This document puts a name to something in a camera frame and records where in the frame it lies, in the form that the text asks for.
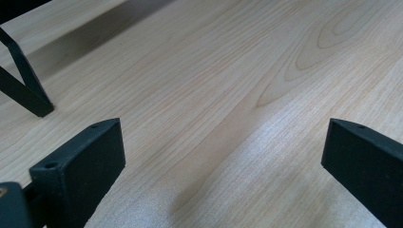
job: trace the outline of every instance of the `wooden table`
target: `wooden table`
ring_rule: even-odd
[[[0,181],[120,117],[86,227],[382,227],[320,159],[332,117],[403,142],[402,22],[393,0],[54,0],[2,26],[56,110],[0,94]]]

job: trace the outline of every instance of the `wood grain pattern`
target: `wood grain pattern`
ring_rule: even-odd
[[[331,117],[403,142],[403,2],[146,2],[24,38],[56,110],[0,95],[0,181],[120,117],[127,166],[86,227],[382,227],[320,158]]]

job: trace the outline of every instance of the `black bracket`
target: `black bracket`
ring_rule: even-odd
[[[2,28],[0,28],[0,41],[9,49],[11,57],[26,84],[23,85],[0,67],[0,90],[36,116],[46,116],[53,111],[53,104],[39,83],[23,51]]]
[[[0,227],[84,227],[124,167],[119,119],[93,124],[33,165],[24,190],[0,183]]]
[[[403,227],[403,144],[331,119],[323,167],[387,227]]]

